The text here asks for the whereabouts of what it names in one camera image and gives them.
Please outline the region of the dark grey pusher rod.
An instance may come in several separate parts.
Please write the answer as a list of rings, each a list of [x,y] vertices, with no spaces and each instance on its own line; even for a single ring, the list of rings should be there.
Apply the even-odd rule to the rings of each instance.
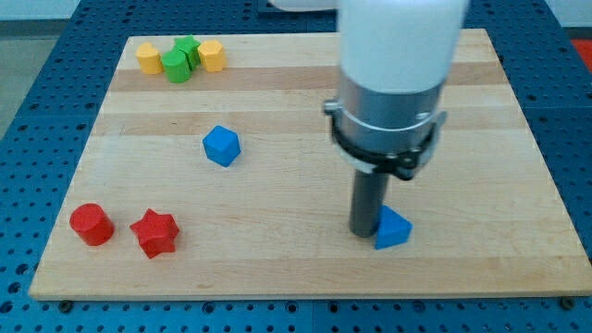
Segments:
[[[354,235],[368,238],[376,233],[388,183],[389,174],[355,172],[349,215],[349,229]]]

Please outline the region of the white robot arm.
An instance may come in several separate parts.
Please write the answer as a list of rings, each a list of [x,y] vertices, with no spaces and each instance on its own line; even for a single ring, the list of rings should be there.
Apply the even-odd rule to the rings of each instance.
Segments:
[[[371,237],[389,177],[412,179],[432,158],[437,110],[468,0],[272,0],[288,12],[334,9],[339,87],[324,103],[336,150],[355,169],[350,231]]]

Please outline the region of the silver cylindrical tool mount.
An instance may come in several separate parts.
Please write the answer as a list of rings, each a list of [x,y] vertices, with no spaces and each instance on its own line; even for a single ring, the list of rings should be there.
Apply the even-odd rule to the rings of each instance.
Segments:
[[[379,92],[339,75],[324,103],[339,153],[365,174],[415,177],[432,158],[447,114],[437,111],[443,84],[418,92]]]

